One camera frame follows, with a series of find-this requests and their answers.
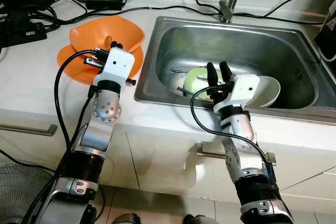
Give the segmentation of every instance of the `fan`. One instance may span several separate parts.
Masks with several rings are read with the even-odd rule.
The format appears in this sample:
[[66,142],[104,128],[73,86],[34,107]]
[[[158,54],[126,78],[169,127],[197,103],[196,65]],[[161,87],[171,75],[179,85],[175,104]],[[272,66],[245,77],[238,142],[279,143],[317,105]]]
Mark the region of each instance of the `fan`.
[[51,177],[34,167],[0,166],[0,224],[21,223],[30,204]]

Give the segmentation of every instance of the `sink basin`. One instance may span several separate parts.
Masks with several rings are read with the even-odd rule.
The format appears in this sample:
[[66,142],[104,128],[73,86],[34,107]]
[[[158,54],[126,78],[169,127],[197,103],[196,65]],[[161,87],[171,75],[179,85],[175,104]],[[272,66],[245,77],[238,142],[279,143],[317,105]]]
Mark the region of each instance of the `sink basin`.
[[[234,74],[271,76],[281,92],[271,108],[250,113],[336,122],[336,85],[298,30],[158,17],[135,92],[139,101],[189,106],[183,87],[186,72],[211,61],[226,61]],[[213,104],[197,101],[196,106]]]

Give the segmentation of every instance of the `cabinet handle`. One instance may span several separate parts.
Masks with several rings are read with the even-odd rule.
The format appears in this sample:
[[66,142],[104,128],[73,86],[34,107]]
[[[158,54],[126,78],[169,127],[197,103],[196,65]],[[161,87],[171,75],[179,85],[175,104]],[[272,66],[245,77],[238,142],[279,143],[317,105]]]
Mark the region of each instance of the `cabinet handle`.
[[39,129],[25,128],[25,127],[20,127],[20,126],[0,124],[0,130],[21,132],[21,133],[41,135],[41,136],[53,136],[54,133],[56,132],[56,129],[57,129],[57,125],[55,124],[51,124],[49,129],[47,129],[46,131],[39,130]]
[[225,159],[225,155],[224,154],[211,153],[211,152],[203,152],[203,144],[202,143],[196,143],[196,156]]

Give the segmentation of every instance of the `kitchen counter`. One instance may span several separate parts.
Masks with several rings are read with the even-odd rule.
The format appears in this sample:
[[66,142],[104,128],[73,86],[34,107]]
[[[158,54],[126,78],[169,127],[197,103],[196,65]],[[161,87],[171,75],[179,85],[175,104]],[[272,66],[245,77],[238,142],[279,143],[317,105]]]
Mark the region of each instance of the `kitchen counter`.
[[[138,6],[170,6],[172,4],[180,4],[180,1],[129,0],[126,9]],[[72,18],[82,12],[78,6],[68,1],[60,1],[54,8],[61,19]],[[287,15],[288,18],[291,14],[280,12],[280,15]],[[146,54],[154,23],[158,16],[217,20],[216,17],[203,16],[183,9],[139,10],[124,13],[121,16],[134,22],[144,31],[145,40],[141,45],[144,54]],[[20,111],[31,115],[55,116],[53,87],[59,67],[56,62],[57,53],[62,47],[70,44],[69,30],[71,28],[97,18],[99,17],[62,26],[58,30],[48,33],[46,40],[3,49],[0,56],[2,77],[0,82],[0,111],[4,112],[6,110],[6,113]],[[313,38],[319,30],[317,27],[243,17],[234,17],[233,23],[298,29],[305,34],[315,52],[318,53],[313,42]],[[138,80],[139,76],[140,72],[133,79]],[[86,100],[88,88],[88,85],[74,81],[63,74],[59,97],[66,123],[76,123],[82,105]],[[121,93],[122,113],[117,121],[119,126],[135,132],[150,132],[151,134],[186,139],[212,141],[215,138],[215,136],[205,133],[198,127],[189,108],[138,102],[134,99],[134,92],[134,86],[127,86],[125,91]],[[217,127],[218,120],[213,112],[197,109],[197,115],[207,127]],[[251,121],[258,134],[259,142],[336,151],[335,124],[254,114],[251,115]]]

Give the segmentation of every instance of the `orange bowl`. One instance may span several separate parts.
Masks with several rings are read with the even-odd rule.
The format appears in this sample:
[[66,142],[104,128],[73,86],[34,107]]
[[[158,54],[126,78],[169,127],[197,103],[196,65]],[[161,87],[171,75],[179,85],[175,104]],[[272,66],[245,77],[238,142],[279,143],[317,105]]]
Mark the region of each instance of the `orange bowl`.
[[[63,47],[57,56],[57,63],[61,66],[71,55],[75,54],[77,50],[68,45]],[[136,75],[143,63],[143,51],[141,47],[138,47],[135,51],[131,52],[134,55],[135,62],[131,69],[129,78]],[[85,55],[79,56],[72,60],[68,66],[64,69],[64,72],[76,81],[91,85],[94,77],[100,71],[99,68],[84,64]]]
[[116,40],[124,50],[133,52],[144,39],[139,26],[120,16],[99,18],[70,30],[70,41],[76,51],[95,47],[109,51],[111,42]]

